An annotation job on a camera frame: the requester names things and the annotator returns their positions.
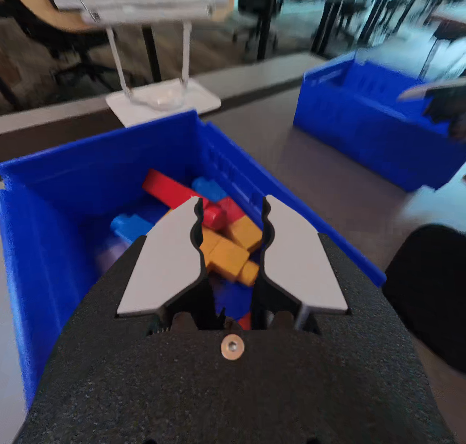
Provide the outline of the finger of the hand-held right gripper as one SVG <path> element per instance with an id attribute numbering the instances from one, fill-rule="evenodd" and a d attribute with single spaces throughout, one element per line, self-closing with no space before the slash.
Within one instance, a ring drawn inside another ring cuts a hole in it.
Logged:
<path id="1" fill-rule="evenodd" d="M 441 80 L 411 87 L 399 102 L 427 100 L 423 116 L 433 123 L 448 122 L 449 128 L 466 127 L 466 78 Z"/>

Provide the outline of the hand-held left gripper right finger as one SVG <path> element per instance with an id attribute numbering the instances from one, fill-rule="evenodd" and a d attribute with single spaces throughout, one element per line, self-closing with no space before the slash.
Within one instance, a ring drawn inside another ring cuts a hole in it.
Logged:
<path id="1" fill-rule="evenodd" d="M 316 314 L 349 314 L 323 234 L 272 195 L 263 198 L 261 219 L 263 244 L 250 306 L 251 329 L 267 329 L 280 312 L 292 316 L 295 330 L 317 329 Z"/>

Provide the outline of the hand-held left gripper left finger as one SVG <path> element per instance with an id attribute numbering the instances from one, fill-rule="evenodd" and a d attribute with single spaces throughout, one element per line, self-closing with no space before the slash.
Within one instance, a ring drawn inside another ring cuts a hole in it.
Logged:
<path id="1" fill-rule="evenodd" d="M 150 315 L 154 330 L 170 330 L 178 313 L 188 313 L 198 330 L 217 330 L 213 290 L 200 249 L 203 202 L 192 197 L 147 233 L 116 317 Z"/>

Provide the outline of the pile of toy blocks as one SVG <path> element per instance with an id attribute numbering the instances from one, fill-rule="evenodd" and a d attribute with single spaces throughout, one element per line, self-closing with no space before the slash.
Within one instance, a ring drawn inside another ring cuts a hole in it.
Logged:
<path id="1" fill-rule="evenodd" d="M 259 249 L 262 232 L 234 201 L 226 197 L 219 202 L 213 202 L 155 169 L 148 171 L 143 190 L 166 205 L 169 208 L 168 213 L 192 197 L 201 198 L 203 242 L 200 249 L 205 258 L 207 276 L 214 272 L 229 282 L 239 282 L 249 288 L 254 285 L 259 266 L 251 260 L 251 254 Z M 134 244 L 128 247 L 127 255 L 133 260 L 128 266 L 122 266 L 122 279 L 113 281 L 108 289 L 112 295 L 108 298 L 108 305 L 111 316 L 115 319 L 119 319 L 116 317 L 116 311 L 147 233 L 138 236 Z M 224 310 L 217 316 L 218 329 L 222 329 Z"/>

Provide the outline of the blue plastic bin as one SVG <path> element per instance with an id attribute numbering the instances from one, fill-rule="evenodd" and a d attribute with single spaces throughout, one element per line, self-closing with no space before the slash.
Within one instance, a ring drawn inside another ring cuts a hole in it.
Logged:
<path id="1" fill-rule="evenodd" d="M 1 238 L 26 410 L 66 322 L 99 275 L 94 253 L 111 220 L 164 206 L 143 191 L 149 169 L 189 185 L 213 179 L 260 223 L 276 196 L 327 234 L 381 287 L 386 276 L 218 127 L 194 111 L 1 163 Z"/>
<path id="2" fill-rule="evenodd" d="M 293 125 L 406 192 L 438 190 L 466 150 L 423 116 L 428 100 L 398 101 L 422 83 L 351 52 L 304 74 Z"/>

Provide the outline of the white poster stand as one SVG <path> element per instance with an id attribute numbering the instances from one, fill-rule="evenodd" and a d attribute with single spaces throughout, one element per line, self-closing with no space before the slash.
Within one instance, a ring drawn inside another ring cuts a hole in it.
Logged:
<path id="1" fill-rule="evenodd" d="M 189 77 L 191 30 L 191 22 L 183 22 L 182 71 L 179 79 L 130 88 L 126 83 L 113 29 L 106 29 L 122 88 L 121 91 L 108 95 L 106 103 L 124 127 L 190 110 L 203 114 L 220 108 L 220 98 Z"/>

